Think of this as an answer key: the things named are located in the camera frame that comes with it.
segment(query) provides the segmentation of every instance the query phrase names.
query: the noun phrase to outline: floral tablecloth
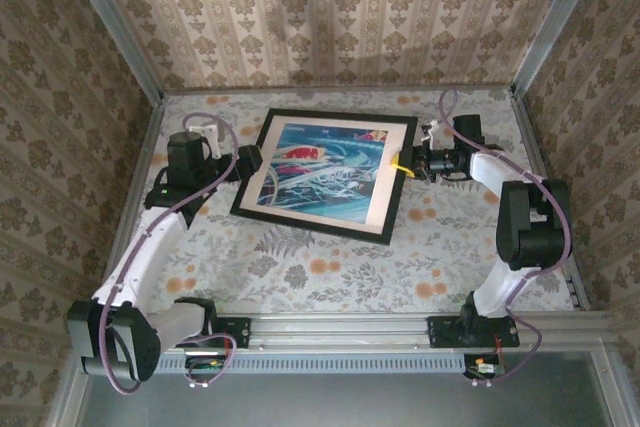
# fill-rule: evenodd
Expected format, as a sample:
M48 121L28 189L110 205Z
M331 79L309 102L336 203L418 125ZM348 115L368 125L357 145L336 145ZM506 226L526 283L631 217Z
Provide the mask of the floral tablecloth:
M269 108L396 113L426 123L437 117L438 90L185 95L166 112L145 185L166 165L169 136L185 114L207 111L255 143ZM487 143L528 165L507 90L463 90L455 115L479 113ZM451 144L440 132L440 145ZM223 143L226 151L227 141ZM152 310L189 295L211 298L220 312L455 312L495 259L498 199L476 182L405 182L389 247L234 217L237 185L225 184L202 207L162 267ZM521 311L571 310L562 274L545 276L516 302Z

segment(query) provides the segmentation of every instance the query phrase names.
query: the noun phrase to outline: black mount plate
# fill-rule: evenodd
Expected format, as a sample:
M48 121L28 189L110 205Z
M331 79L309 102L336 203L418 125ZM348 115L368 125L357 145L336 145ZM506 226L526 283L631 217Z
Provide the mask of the black mount plate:
M239 349L249 347L249 339L251 338L251 318L250 317L218 317L214 321L213 331L216 333L223 332L229 334L236 339ZM197 347L203 349L224 349L224 339L205 340L203 342L185 342L178 344L176 347L189 348Z
M502 347L519 347L516 323L511 317L475 320L474 329L464 332L459 316L427 317L429 346L434 349L495 348L496 336Z

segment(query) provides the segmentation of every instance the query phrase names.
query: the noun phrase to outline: patterned wallpaper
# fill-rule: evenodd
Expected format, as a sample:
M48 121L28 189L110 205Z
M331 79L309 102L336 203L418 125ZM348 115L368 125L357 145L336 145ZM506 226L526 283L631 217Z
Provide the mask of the patterned wallpaper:
M575 253L640 386L640 0L580 0L526 96L572 184Z
M552 0L117 0L166 90L509 84Z
M150 106L88 0L0 0L0 425L39 425Z

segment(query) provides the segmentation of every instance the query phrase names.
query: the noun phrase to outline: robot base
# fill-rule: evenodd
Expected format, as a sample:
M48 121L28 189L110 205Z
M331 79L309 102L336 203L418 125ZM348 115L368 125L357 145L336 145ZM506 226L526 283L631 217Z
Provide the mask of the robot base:
M478 315L473 292L467 297L459 316L427 318L429 345L434 349L519 347L516 323L511 317L489 319Z

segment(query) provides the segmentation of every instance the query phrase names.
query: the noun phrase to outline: white picture mat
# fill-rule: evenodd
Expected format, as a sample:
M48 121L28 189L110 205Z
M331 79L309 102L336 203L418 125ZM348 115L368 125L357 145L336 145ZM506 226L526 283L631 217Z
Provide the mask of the white picture mat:
M265 205L258 205L258 196L262 190L262 185L267 176L267 171L271 165L273 154L282 135L285 125L318 125L323 127L342 127L352 129L365 130L384 130L387 132L387 138L384 145L384 151L380 159L376 184L371 195L369 211L367 213L367 221L365 224L358 222L350 222L346 220L331 219L317 215L305 214L293 210L279 209ZM393 184L397 170L391 166L393 156L398 153L403 146L404 138L407 131L406 124L395 124L385 122L368 122L361 120L339 120L339 119L319 119L308 117L289 117L276 115L271 120L269 131L267 132L264 143L262 144L262 166L260 170L251 176L247 188L242 197L240 208L251 210L254 212L263 212L265 214L280 215L296 220L305 220L316 224L331 225L335 227L343 227L346 229L358 230L361 232L369 232L381 234L384 227L384 221L387 217L389 201L393 191Z

